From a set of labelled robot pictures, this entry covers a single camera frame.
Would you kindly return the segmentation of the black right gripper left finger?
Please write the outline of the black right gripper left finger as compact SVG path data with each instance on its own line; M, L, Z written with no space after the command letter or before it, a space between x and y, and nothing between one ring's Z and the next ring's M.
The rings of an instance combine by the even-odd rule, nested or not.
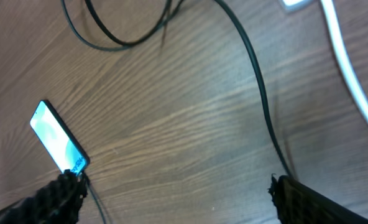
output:
M88 178L66 170L56 180L0 210L0 224L78 223Z

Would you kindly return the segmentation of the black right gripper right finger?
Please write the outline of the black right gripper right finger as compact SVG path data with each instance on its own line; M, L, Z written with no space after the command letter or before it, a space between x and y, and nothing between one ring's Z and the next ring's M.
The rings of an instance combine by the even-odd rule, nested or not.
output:
M283 224L368 224L368 219L287 175L271 177L269 194Z

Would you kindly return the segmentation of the black smartphone with blue screen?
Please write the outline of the black smartphone with blue screen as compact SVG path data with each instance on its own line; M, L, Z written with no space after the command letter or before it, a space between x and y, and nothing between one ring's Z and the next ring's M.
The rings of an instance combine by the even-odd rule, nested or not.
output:
M90 164L90 158L49 100L40 100L30 127L62 171L79 176Z

